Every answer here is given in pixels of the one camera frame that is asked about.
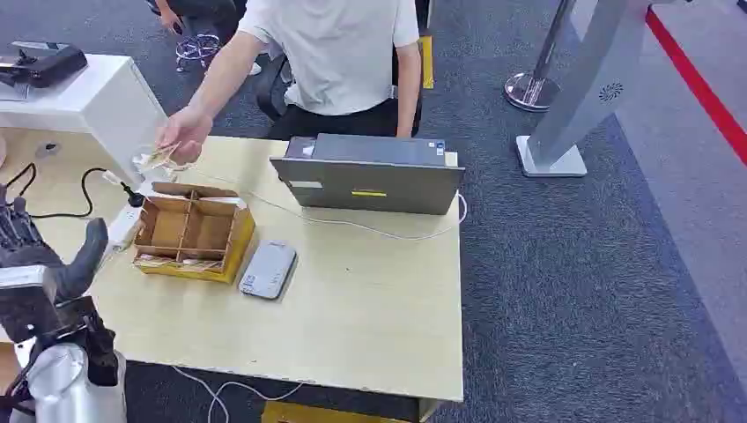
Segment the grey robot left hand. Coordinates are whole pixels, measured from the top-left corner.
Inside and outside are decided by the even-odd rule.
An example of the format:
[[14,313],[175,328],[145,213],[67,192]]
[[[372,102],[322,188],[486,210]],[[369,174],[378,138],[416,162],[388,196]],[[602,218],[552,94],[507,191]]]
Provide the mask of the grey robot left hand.
[[85,242],[65,263],[26,211],[26,200],[6,202],[1,186],[1,325],[14,343],[58,330],[55,306],[82,296],[91,286],[108,245],[104,219],[90,220]]

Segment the person's right hand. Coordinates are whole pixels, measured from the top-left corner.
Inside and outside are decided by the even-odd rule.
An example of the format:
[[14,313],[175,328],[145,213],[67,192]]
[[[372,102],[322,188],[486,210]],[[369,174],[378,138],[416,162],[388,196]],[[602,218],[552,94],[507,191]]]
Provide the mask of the person's right hand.
[[214,115],[201,107],[187,105],[168,118],[156,136],[156,147],[172,149],[170,158],[178,165],[196,162],[211,132],[213,118]]

